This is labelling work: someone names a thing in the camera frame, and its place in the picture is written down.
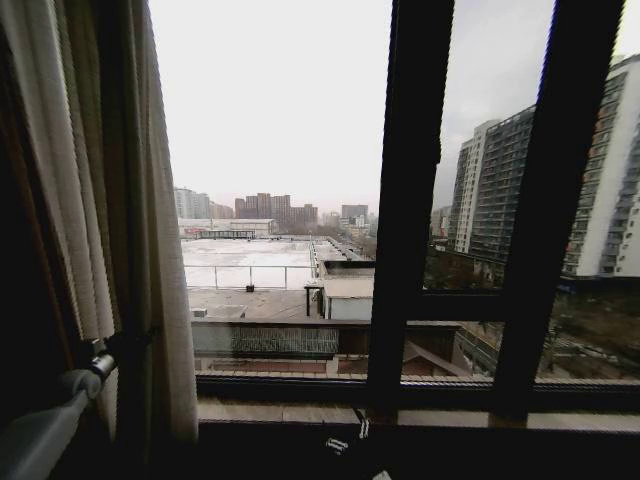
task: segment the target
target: brown building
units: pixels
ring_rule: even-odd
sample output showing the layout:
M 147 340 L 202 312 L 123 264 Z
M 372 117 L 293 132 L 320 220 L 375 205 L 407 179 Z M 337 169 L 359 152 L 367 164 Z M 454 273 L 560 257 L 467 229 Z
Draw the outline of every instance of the brown building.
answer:
M 271 197 L 271 217 L 280 225 L 288 225 L 291 221 L 291 196 L 274 195 Z
M 290 195 L 258 193 L 245 199 L 236 198 L 235 218 L 273 218 L 279 225 L 316 225 L 318 207 L 306 203 L 304 207 L 292 207 Z
M 256 209 L 258 216 L 256 218 L 271 218 L 271 194 L 259 193 L 256 199 Z

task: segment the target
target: window frame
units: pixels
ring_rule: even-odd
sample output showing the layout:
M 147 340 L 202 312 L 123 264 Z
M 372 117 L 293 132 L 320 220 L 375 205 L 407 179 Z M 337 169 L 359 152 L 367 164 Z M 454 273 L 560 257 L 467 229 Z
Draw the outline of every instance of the window frame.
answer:
M 514 417 L 559 409 L 640 411 L 640 384 L 536 381 L 622 4 L 556 1 L 503 288 L 425 291 L 432 207 L 426 192 L 433 191 L 440 158 L 453 1 L 394 0 L 367 380 L 197 375 L 198 392 L 256 400 L 338 401 L 383 410 L 490 410 Z M 424 45 L 429 45 L 429 69 L 422 68 Z M 584 68 L 587 62 L 590 69 Z M 581 72 L 580 82 L 571 82 L 575 72 Z M 572 112 L 571 122 L 565 110 Z M 575 162 L 554 163 L 554 156 Z M 538 191 L 541 182 L 544 196 Z M 551 208 L 541 208 L 541 201 Z M 532 256 L 529 238 L 536 222 L 529 220 L 540 211 L 545 212 L 547 228 Z M 415 222 L 407 226 L 403 218 Z M 398 231 L 403 231 L 402 238 Z M 409 320 L 502 322 L 494 381 L 401 381 Z

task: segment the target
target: concrete wall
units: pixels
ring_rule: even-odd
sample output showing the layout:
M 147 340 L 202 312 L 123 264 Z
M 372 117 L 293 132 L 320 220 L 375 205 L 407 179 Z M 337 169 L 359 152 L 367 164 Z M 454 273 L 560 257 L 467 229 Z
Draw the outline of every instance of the concrete wall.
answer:
M 332 320 L 370 320 L 372 298 L 332 298 Z

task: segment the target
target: curtain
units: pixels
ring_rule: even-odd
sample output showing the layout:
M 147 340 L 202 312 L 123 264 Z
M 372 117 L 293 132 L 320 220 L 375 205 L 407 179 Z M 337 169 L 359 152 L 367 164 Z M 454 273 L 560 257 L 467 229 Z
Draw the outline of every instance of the curtain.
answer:
M 122 332 L 125 339 L 127 355 L 100 410 L 123 455 L 144 465 L 149 446 L 197 439 L 191 326 L 149 9 L 143 0 L 0 0 L 0 17 L 80 336 Z

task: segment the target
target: sky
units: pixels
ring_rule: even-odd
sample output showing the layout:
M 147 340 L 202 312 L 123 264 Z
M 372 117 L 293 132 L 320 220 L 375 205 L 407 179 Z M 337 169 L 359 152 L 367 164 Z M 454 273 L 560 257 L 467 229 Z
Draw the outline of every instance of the sky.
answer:
M 377 212 L 390 0 L 149 4 L 176 186 L 232 207 L 270 192 Z M 434 208 L 473 128 L 535 103 L 552 5 L 456 2 Z M 639 26 L 628 0 L 616 54 L 640 52 Z

